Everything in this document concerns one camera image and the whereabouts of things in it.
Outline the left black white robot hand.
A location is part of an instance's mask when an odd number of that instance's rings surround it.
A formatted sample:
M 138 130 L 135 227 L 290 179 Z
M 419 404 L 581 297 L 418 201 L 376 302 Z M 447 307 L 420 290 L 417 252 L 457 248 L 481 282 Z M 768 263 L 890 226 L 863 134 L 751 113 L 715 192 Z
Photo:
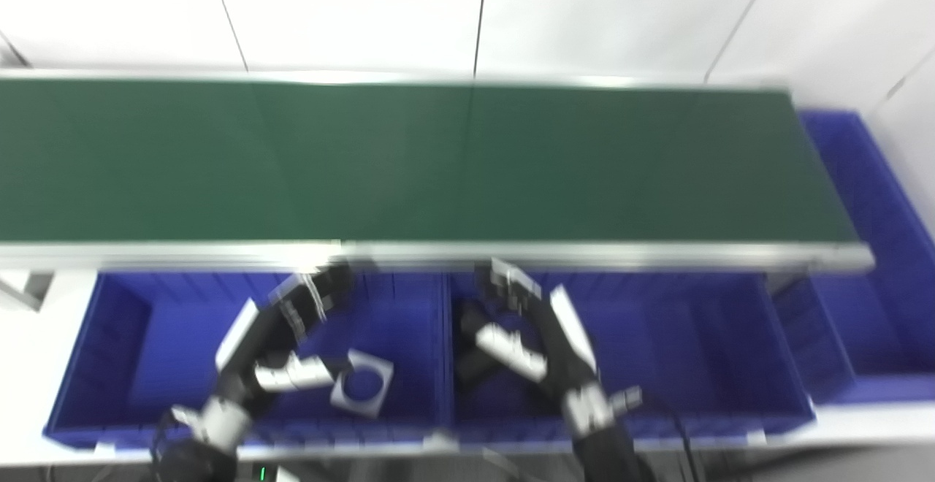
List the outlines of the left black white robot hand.
M 353 369 L 349 358 L 301 359 L 298 350 L 327 322 L 328 313 L 341 307 L 353 285 L 347 263 L 288 276 L 267 294 L 221 362 L 213 396 L 234 403 L 257 422 L 283 393 L 337 383 Z

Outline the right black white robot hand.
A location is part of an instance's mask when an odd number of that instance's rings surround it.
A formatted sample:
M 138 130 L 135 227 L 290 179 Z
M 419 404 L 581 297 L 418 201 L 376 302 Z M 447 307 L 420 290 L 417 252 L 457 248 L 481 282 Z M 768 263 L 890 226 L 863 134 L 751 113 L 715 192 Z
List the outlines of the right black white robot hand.
M 562 286 L 547 290 L 523 269 L 500 259 L 478 264 L 475 275 L 481 295 L 527 320 L 542 348 L 528 348 L 518 333 L 491 320 L 470 329 L 477 349 L 557 401 L 607 403 L 593 348 Z

